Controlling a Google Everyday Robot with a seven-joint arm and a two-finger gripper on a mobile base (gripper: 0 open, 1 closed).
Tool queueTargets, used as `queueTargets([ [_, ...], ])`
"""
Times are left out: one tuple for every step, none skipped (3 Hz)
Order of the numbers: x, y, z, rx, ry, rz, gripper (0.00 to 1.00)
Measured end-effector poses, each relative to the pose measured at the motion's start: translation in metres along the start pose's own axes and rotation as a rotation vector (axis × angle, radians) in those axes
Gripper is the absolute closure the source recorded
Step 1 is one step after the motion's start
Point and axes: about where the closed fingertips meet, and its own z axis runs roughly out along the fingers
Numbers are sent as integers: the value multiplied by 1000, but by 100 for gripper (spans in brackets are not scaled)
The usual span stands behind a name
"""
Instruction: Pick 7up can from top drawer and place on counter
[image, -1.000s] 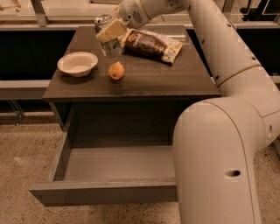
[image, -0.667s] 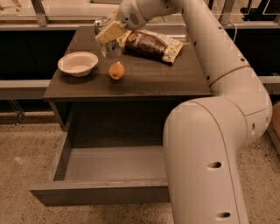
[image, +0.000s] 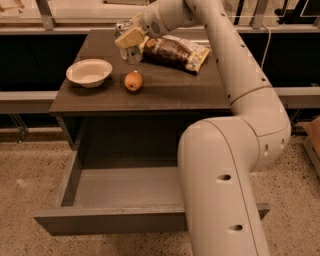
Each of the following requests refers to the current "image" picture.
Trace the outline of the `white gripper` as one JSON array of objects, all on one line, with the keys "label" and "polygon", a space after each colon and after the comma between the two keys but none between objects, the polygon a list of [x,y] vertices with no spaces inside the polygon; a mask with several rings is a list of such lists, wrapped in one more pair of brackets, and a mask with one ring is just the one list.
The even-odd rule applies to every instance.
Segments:
[{"label": "white gripper", "polygon": [[[152,38],[158,38],[167,33],[167,28],[160,15],[160,3],[153,2],[142,13],[138,13],[131,19],[135,25],[142,25],[143,29]],[[115,44],[122,49],[138,46],[145,40],[145,34],[140,27],[133,27],[120,35]]]}]

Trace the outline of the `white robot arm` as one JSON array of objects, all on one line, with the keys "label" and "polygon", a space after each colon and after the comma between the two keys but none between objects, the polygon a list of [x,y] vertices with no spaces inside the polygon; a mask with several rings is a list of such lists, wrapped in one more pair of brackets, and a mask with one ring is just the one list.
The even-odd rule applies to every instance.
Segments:
[{"label": "white robot arm", "polygon": [[250,172],[278,158],[291,125],[277,93],[235,30],[223,0],[157,0],[129,20],[116,44],[201,24],[232,114],[189,126],[178,170],[193,256],[270,256]]}]

